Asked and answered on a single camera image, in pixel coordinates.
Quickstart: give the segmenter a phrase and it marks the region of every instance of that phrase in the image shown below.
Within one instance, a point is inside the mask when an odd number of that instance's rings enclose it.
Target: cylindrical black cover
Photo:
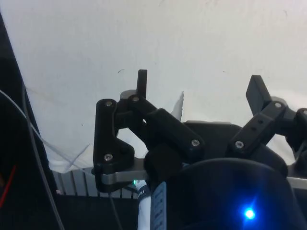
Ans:
[[[154,188],[151,230],[305,230],[286,178],[249,160],[214,159],[186,166]],[[246,210],[254,218],[246,217]]]

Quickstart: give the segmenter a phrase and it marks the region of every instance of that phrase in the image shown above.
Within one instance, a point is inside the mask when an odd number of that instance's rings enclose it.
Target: label sticker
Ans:
[[[166,230],[166,183],[162,182],[151,198],[151,230]]]

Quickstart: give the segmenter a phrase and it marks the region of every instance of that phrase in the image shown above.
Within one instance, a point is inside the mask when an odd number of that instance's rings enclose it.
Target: blue led light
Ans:
[[[245,210],[245,216],[246,216],[246,218],[248,218],[248,219],[254,219],[254,218],[255,218],[255,213],[254,213],[253,209],[247,208],[247,209]]]

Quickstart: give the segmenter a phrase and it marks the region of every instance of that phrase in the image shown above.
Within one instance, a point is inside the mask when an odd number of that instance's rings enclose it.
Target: metal screw head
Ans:
[[[242,149],[244,147],[244,143],[242,141],[236,141],[235,146],[237,149]]]
[[[107,107],[112,106],[112,102],[111,102],[111,101],[106,102],[106,106],[107,106]]]
[[[113,155],[110,154],[110,153],[107,153],[107,154],[104,156],[104,159],[105,159],[105,161],[110,161],[110,160],[113,159]]]
[[[138,96],[133,97],[132,101],[133,102],[138,102],[139,101],[139,97]]]
[[[200,141],[194,139],[194,140],[191,141],[191,144],[192,144],[192,146],[196,147],[196,146],[199,146],[199,145],[200,145]]]
[[[282,106],[282,104],[280,104],[278,102],[275,103],[275,107],[280,108],[281,106]]]

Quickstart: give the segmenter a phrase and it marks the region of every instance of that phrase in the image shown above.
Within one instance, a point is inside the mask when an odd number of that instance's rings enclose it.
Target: white backdrop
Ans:
[[[71,158],[94,141],[96,102],[135,88],[138,69],[169,111],[189,91],[204,117],[243,125],[252,74],[307,107],[305,0],[0,0],[0,11],[41,135]]]

